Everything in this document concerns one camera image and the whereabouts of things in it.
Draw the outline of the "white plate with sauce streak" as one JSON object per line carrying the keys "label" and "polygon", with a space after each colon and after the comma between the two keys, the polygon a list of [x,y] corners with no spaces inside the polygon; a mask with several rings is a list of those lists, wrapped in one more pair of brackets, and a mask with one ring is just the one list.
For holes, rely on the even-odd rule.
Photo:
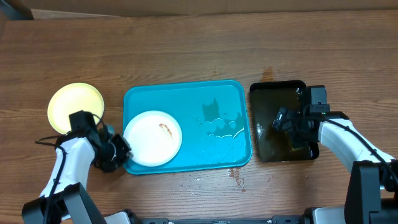
{"label": "white plate with sauce streak", "polygon": [[162,111],[146,111],[126,126],[123,137],[132,152],[132,161],[155,167],[171,161],[182,145],[182,129],[175,118]]}

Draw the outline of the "yellow-green plastic plate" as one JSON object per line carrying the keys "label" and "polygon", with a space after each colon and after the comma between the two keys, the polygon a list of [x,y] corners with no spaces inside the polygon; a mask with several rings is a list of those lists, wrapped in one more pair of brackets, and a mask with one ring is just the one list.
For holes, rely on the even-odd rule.
{"label": "yellow-green plastic plate", "polygon": [[47,108],[47,117],[56,132],[66,134],[72,129],[69,115],[81,110],[102,118],[104,99],[95,87],[87,83],[71,83],[53,95]]}

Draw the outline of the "green yellow scrub sponge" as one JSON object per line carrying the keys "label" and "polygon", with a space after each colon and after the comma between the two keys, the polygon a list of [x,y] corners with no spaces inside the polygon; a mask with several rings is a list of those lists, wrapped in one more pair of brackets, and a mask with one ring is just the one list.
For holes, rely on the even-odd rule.
{"label": "green yellow scrub sponge", "polygon": [[304,151],[304,150],[307,150],[307,149],[308,149],[308,146],[293,147],[293,148],[292,148],[292,152],[295,152],[295,151]]}

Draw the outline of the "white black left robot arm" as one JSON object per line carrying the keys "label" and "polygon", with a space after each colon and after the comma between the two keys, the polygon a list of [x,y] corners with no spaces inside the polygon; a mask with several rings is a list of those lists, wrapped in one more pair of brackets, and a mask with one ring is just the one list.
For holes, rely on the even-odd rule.
{"label": "white black left robot arm", "polygon": [[86,191],[94,166],[104,173],[119,169],[132,157],[127,141],[110,126],[77,125],[55,143],[56,161],[39,198],[22,208],[24,223],[138,223],[130,210],[104,216]]}

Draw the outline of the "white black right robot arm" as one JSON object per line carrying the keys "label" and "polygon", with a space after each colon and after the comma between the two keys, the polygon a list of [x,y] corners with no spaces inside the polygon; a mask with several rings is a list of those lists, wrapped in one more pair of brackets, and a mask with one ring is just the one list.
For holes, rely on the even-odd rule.
{"label": "white black right robot arm", "polygon": [[272,127],[294,144],[320,143],[348,169],[342,207],[309,208],[302,223],[397,223],[397,159],[370,143],[342,112],[312,113],[280,108]]}

